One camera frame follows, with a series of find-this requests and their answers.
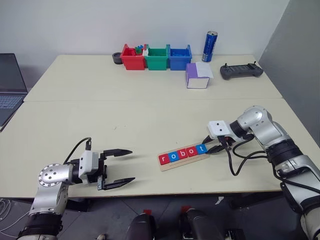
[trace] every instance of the white table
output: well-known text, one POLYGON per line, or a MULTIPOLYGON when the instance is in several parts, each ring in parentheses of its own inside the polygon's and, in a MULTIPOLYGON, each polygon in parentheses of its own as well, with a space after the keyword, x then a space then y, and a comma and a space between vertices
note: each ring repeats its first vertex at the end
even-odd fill
MULTIPOLYGON (((320 150, 283 99, 198 99, 85 102, 25 102, 0 134, 1 197, 33 198, 39 171, 62 163, 83 137, 92 150, 122 148, 133 154, 109 158, 108 181, 136 179, 117 189, 97 191, 97 185, 69 188, 70 197, 141 196, 183 193, 234 193, 279 190, 265 159, 248 160, 232 176, 225 152, 161 172, 157 154, 203 140, 210 120, 234 121, 251 105, 269 110, 303 153, 320 167, 320 150)), ((243 154, 260 150, 252 142, 243 154)), ((72 156, 78 158, 81 145, 72 156)), ((236 167, 240 159, 233 157, 236 167)))
MULTIPOLYGON (((192 61, 200 61, 193 56, 192 61)), ((207 89, 187 89, 185 71, 125 70, 111 55, 60 55, 24 99, 41 101, 116 101, 282 98, 268 76, 223 80, 220 67, 253 63, 252 55, 215 55, 214 79, 207 89)))

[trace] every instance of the red letter block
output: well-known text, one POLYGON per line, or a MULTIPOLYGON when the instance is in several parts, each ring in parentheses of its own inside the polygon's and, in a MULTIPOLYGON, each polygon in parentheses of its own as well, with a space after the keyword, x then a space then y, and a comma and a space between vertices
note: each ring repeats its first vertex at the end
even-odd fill
POLYGON ((188 153, 189 157, 193 157, 198 154, 195 146, 191 146, 191 147, 186 148, 186 152, 188 153))
POLYGON ((185 159, 188 157, 186 149, 179 149, 177 150, 177 152, 178 152, 179 159, 185 159))
POLYGON ((159 156, 159 161, 160 161, 161 165, 170 163, 170 159, 169 159, 168 153, 160 155, 159 156))

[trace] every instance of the laptop screen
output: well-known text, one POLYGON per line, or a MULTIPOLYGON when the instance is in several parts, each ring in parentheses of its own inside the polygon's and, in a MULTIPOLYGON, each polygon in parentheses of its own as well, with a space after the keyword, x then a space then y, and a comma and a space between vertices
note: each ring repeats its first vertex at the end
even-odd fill
POLYGON ((14 53, 0 53, 0 92, 27 93, 14 53))

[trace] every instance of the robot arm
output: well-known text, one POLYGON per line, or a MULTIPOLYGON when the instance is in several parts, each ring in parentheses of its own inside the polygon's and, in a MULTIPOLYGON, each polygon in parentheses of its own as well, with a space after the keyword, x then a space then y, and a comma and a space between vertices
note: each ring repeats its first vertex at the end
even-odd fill
MULTIPOLYGON (((205 143, 214 139, 240 143, 248 133, 253 134, 272 164, 274 176, 282 181, 280 187, 290 207, 302 214, 304 232, 310 240, 320 239, 320 170, 300 151, 286 131, 272 120, 265 108, 258 105, 249 107, 230 124, 210 121, 208 131, 205 143)), ((216 146, 214 150, 217 149, 220 151, 223 148, 216 146)))
POLYGON ((80 141, 63 164, 45 166, 38 175, 38 191, 29 211, 28 221, 19 233, 19 240, 57 240, 62 230, 62 215, 68 201, 70 185, 97 183, 98 190, 119 188, 134 177, 115 180, 107 184, 107 156, 123 156, 132 151, 124 149, 105 150, 99 154, 91 151, 91 138, 80 141), (79 159, 68 162, 76 147, 87 140, 85 151, 79 159))

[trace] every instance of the white cable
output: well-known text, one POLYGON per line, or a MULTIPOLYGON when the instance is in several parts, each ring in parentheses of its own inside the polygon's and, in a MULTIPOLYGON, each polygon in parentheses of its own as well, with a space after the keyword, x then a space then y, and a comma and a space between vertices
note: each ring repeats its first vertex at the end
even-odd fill
POLYGON ((2 220, 4 220, 4 219, 8 216, 8 214, 9 214, 9 212, 10 212, 10 210, 11 210, 11 201, 8 200, 8 199, 3 199, 3 198, 1 198, 1 199, 0 199, 0 203, 2 203, 2 204, 4 205, 4 206, 3 206, 3 209, 2 209, 1 212, 0 212, 0 221, 2 221, 2 220))
POLYGON ((12 236, 12 235, 6 234, 6 233, 4 233, 4 232, 2 232, 2 231, 0 231, 0 234, 3 234, 3 235, 5 235, 5 236, 11 237, 11 238, 15 238, 15 239, 18 238, 17 236, 12 236))
POLYGON ((19 221, 20 221, 25 215, 27 215, 28 213, 29 213, 29 212, 27 211, 25 214, 23 214, 21 217, 19 217, 18 220, 15 221, 14 223, 12 223, 10 226, 7 226, 6 228, 0 230, 0 233, 2 233, 3 235, 6 235, 6 236, 8 236, 8 237, 17 238, 17 236, 11 236, 11 235, 9 235, 9 234, 4 233, 3 231, 11 228, 13 225, 15 225, 17 222, 19 222, 19 221))

